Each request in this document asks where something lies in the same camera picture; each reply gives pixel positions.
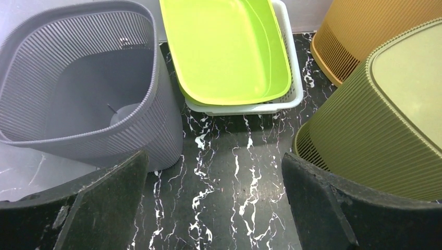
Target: white wall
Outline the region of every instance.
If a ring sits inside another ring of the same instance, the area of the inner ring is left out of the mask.
[[[317,30],[333,0],[283,0],[293,32]]]

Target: black marble floor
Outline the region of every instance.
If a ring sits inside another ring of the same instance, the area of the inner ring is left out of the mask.
[[[304,87],[298,107],[226,117],[183,109],[181,160],[148,175],[128,249],[301,249],[280,162],[336,89],[312,58],[312,35],[294,35]]]

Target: plastic laundry basket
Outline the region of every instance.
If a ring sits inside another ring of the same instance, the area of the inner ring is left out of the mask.
[[[96,166],[145,148],[149,171],[180,157],[181,116],[144,7],[46,11],[8,37],[0,61],[1,142]]]
[[[280,0],[273,0],[272,4],[290,63],[292,83],[287,94],[270,102],[238,106],[199,106],[186,99],[186,104],[190,109],[206,113],[209,116],[274,114],[282,109],[294,108],[301,103],[304,92],[287,7]]]

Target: basket lid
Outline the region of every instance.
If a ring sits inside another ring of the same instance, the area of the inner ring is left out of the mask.
[[[373,82],[397,111],[442,148],[442,19],[390,40],[371,55]]]

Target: olive green basket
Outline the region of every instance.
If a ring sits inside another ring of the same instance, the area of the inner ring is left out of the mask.
[[[402,197],[442,198],[442,18],[377,48],[298,131],[294,151]]]

